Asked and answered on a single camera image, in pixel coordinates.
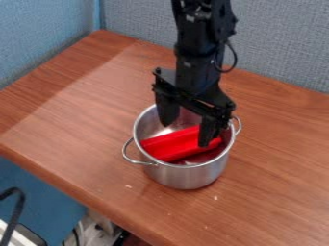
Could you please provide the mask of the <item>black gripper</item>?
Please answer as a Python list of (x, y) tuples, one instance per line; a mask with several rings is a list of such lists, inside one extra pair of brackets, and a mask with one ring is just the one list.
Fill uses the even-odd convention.
[(228, 128), (235, 101), (219, 86), (221, 75), (236, 68), (223, 67), (225, 44), (209, 54), (181, 54), (177, 51), (177, 69), (157, 68), (153, 91), (160, 121), (170, 126), (186, 108), (202, 117), (198, 145), (208, 147)]

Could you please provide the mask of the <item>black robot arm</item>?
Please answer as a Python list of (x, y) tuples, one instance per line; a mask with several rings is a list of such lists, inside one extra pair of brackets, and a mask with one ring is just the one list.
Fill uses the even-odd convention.
[(177, 68), (154, 69), (160, 121), (170, 126), (188, 109), (202, 118), (198, 145), (207, 147), (228, 128), (236, 103), (221, 90), (225, 51), (239, 19), (231, 0), (172, 0), (178, 28)]

